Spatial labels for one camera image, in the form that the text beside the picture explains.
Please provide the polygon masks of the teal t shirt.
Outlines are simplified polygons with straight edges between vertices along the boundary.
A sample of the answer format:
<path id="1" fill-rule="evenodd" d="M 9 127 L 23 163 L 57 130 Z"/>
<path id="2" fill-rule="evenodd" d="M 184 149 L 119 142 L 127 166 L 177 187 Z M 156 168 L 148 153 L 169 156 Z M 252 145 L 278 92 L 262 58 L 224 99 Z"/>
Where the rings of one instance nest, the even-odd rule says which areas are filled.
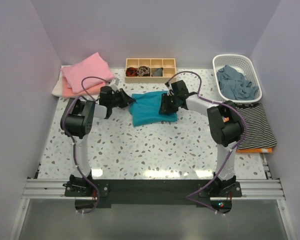
<path id="1" fill-rule="evenodd" d="M 159 122 L 176 122 L 178 115 L 160 114 L 162 94 L 166 91 L 153 91 L 147 93 L 133 93 L 132 98 L 135 102 L 129 106 L 129 113 L 132 115 L 134 127 L 154 124 Z"/>

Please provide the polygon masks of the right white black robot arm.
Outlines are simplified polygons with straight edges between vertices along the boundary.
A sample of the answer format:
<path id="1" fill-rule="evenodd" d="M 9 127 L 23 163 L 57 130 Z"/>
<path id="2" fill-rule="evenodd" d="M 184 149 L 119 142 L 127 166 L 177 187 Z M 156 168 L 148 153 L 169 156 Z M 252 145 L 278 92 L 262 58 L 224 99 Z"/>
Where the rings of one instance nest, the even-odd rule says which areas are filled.
<path id="1" fill-rule="evenodd" d="M 179 109 L 194 111 L 206 116 L 212 139 L 217 144 L 217 166 L 213 178 L 187 197 L 200 192 L 211 196 L 225 196 L 236 184 L 235 156 L 237 146 L 247 135 L 247 124 L 232 101 L 216 102 L 189 92 L 183 80 L 166 82 L 168 92 L 161 96 L 159 113 L 171 115 Z"/>

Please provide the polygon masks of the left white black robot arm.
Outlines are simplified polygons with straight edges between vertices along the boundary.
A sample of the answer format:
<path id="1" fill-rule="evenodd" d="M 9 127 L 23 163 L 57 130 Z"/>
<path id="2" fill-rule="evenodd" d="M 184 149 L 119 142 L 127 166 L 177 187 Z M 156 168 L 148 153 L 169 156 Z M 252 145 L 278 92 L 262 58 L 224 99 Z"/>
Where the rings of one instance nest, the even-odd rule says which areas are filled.
<path id="1" fill-rule="evenodd" d="M 114 108 L 126 108 L 136 102 L 122 88 L 103 86 L 98 100 L 70 100 L 60 120 L 61 130 L 71 139 L 74 170 L 65 187 L 67 197 L 98 198 L 88 156 L 88 135 L 94 118 L 108 119 Z"/>

